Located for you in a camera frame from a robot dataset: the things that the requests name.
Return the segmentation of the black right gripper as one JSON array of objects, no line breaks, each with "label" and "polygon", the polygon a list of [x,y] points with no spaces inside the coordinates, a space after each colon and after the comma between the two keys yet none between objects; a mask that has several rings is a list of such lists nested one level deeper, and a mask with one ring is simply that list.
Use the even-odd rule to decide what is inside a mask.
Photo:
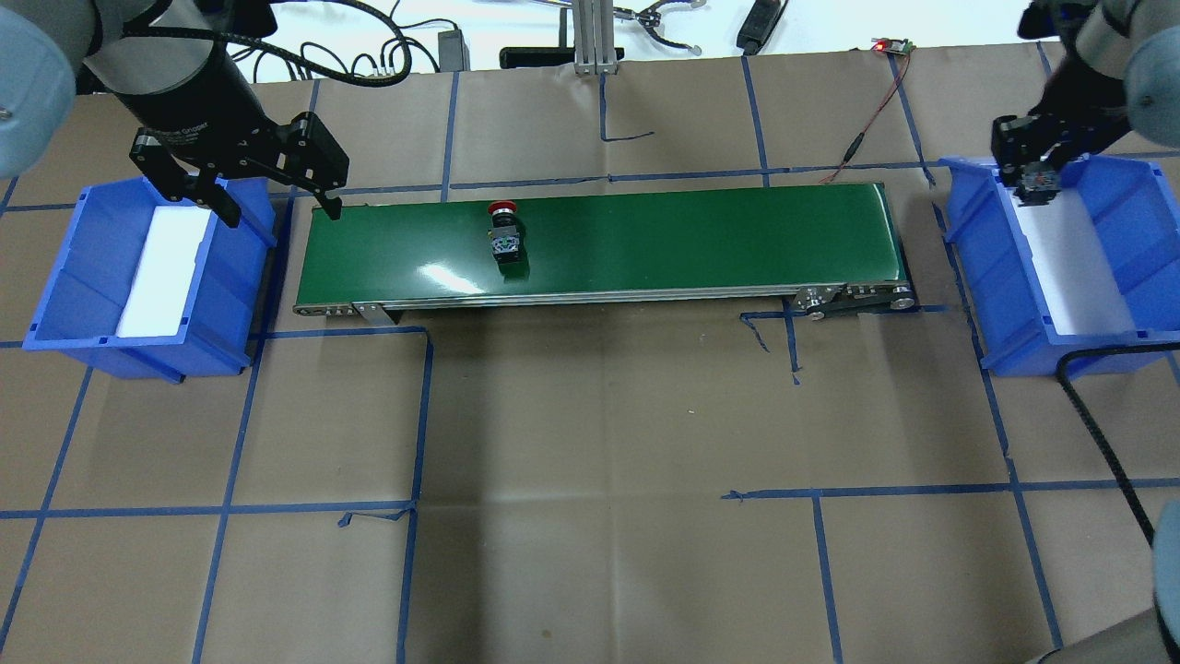
[{"label": "black right gripper", "polygon": [[1083,155],[1101,155],[1129,134],[1125,88],[1045,93],[1025,116],[999,116],[991,124],[991,155],[999,182],[1027,186],[1027,172],[1058,175]]}]

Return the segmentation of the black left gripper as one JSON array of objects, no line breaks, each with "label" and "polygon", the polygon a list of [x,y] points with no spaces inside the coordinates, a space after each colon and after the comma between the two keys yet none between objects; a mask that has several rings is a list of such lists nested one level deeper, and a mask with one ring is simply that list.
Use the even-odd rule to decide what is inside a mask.
[{"label": "black left gripper", "polygon": [[240,126],[202,124],[182,132],[140,127],[129,151],[165,200],[206,206],[236,230],[242,210],[228,180],[268,178],[313,195],[332,221],[341,219],[336,193],[348,180],[349,158],[324,121],[312,111],[277,124],[269,118]]}]

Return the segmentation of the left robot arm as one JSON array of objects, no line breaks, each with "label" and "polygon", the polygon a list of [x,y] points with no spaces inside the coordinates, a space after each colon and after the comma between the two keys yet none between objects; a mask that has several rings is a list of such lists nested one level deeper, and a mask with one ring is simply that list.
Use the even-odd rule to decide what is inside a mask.
[{"label": "left robot arm", "polygon": [[228,180],[312,193],[330,219],[348,156],[312,111],[273,121],[227,52],[231,12],[195,1],[5,1],[4,178],[28,172],[88,70],[138,119],[130,160],[164,200],[240,224]]}]

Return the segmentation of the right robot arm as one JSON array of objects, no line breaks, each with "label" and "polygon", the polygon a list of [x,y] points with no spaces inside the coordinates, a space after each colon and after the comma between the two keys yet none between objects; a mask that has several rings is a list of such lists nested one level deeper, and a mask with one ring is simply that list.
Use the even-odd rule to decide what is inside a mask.
[{"label": "right robot arm", "polygon": [[[991,127],[991,160],[999,183],[1024,206],[1048,205],[1066,183],[1066,169],[1103,155],[1138,132],[1159,146],[1176,147],[1176,1],[1032,1],[1021,18],[1021,37],[1057,35],[1066,47],[1044,93],[1024,116],[999,116]],[[558,109],[543,113],[535,88],[510,101],[507,93],[477,100],[483,88],[461,92],[458,75],[455,130],[466,131],[492,156],[510,143],[557,147],[578,131]]]}]

